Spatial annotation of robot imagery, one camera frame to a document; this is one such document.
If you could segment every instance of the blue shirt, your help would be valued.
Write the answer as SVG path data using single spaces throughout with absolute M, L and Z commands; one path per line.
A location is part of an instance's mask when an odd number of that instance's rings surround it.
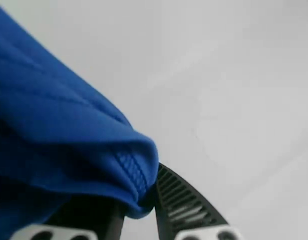
M 155 144 L 0 9 L 0 240 L 73 194 L 140 218 L 157 171 Z

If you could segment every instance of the gray surface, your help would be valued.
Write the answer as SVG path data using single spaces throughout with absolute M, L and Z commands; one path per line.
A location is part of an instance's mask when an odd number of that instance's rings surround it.
M 246 239 L 308 237 L 308 0 L 0 3 Z

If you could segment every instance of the stitching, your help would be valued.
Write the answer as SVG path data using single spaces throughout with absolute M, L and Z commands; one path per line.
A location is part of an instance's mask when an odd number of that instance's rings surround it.
M 43 76 L 46 76 L 46 77 L 48 77 L 48 78 L 52 78 L 52 79 L 57 80 L 57 81 L 58 81 L 58 78 L 60 78 L 59 76 L 56 76 L 56 75 L 53 75 L 53 74 L 49 74 L 48 72 L 44 71 L 43 69 L 36 68 L 35 66 L 30 65 L 30 64 L 28 64 L 28 63 L 17 62 L 17 61 L 14 61 L 13 59 L 9 60 L 9 59 L 3 58 L 3 57 L 0 57 L 0 61 L 4 61 L 4 62 L 7 62 L 8 64 L 14 64 L 14 65 L 19 66 L 19 67 L 24 67 L 24 68 L 27 68 L 27 69 L 30 69 L 30 70 L 33 70 L 33 71 L 37 71 L 37 72 L 39 72 L 40 74 L 42 74 Z M 67 84 L 65 84 L 65 83 L 63 83 L 63 82 L 60 82 L 60 81 L 58 81 L 58 82 L 59 82 L 60 84 L 64 85 L 65 87 L 70 88 L 70 86 L 68 86 Z M 94 107 L 95 109 L 99 110 L 99 109 L 97 108 L 97 106 L 96 106 L 93 102 L 90 102 L 89 105 L 87 105 L 86 103 L 80 102 L 80 101 L 73 100 L 73 99 L 72 99 L 72 102 L 73 102 L 73 103 L 77 103 L 77 104 L 82 104 L 82 105 L 84 105 L 84 106 L 89 106 L 90 108 Z M 107 100 L 107 99 L 106 99 L 106 103 L 108 103 L 108 104 L 110 104 L 112 107 L 116 108 L 116 107 L 115 107 L 109 100 Z M 116 121 L 121 122 L 120 119 L 119 119 L 119 117 L 117 117 L 116 115 L 111 115 L 111 114 L 109 114 L 109 113 L 106 113 L 106 114 L 107 114 L 108 116 L 110 116 L 111 118 L 115 119 Z
M 147 184 L 147 181 L 146 181 L 145 175 L 144 175 L 143 171 L 141 171 L 141 170 L 140 170 L 140 169 L 141 169 L 141 167 L 139 166 L 139 164 L 138 164 L 138 162 L 137 162 L 137 160 L 136 160 L 135 156 L 132 154 L 132 150 L 131 150 L 131 148 L 130 148 L 128 145 L 126 145 L 126 148 L 128 149 L 128 153 L 129 153 L 129 155 L 132 157 L 133 162 L 134 162 L 134 164 L 136 165 L 137 170 L 138 170 L 138 171 L 139 171 L 139 173 L 140 173 L 140 176 L 141 176 L 141 178 L 142 178 L 142 181 L 144 182 L 145 186 L 147 186 L 148 184 Z
M 120 154 L 118 151 L 115 151 L 113 147 L 109 147 L 109 149 L 136 187 L 139 196 L 143 197 L 147 190 L 147 184 L 134 156 L 129 151 L 127 151 L 127 154 Z
M 3 86 L 0 85 L 0 90 L 5 91 L 5 92 L 18 92 L 24 95 L 33 95 L 33 96 L 37 96 L 37 97 L 41 97 L 41 98 L 45 98 L 45 99 L 51 99 L 54 101 L 61 101 L 61 102 L 67 102 L 67 103 L 72 103 L 72 104 L 77 104 L 80 106 L 84 106 L 84 107 L 88 107 L 88 108 L 92 108 L 90 105 L 80 102 L 80 101 L 76 101 L 74 99 L 71 98 L 67 98 L 67 97 L 63 97 L 63 96 L 54 96 L 48 93 L 45 94 L 41 94 L 35 91 L 28 91 L 26 89 L 22 89 L 21 87 L 9 87 L 9 86 Z

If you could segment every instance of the white table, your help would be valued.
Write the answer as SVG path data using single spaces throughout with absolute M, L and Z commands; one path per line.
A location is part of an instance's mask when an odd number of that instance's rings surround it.
M 308 239 L 307 0 L 0 4 L 247 240 Z M 157 240 L 154 213 L 121 239 Z

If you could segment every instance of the black plastic part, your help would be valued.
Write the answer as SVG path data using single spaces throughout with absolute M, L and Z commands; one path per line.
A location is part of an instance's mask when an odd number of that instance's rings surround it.
M 45 224 L 91 230 L 99 240 L 118 240 L 126 207 L 119 201 L 91 195 L 76 195 L 61 206 Z
M 181 230 L 227 224 L 206 198 L 161 163 L 156 190 L 155 210 L 160 240 L 173 240 Z

